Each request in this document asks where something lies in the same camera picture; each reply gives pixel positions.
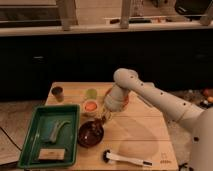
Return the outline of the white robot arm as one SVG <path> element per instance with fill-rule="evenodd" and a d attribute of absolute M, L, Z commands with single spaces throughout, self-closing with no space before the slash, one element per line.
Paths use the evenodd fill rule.
<path fill-rule="evenodd" d="M 114 85 L 104 99 L 111 112 L 121 111 L 131 91 L 140 99 L 169 116 L 192 136 L 189 171 L 213 171 L 213 107 L 202 109 L 184 99 L 144 83 L 138 73 L 119 68 L 113 75 Z"/>

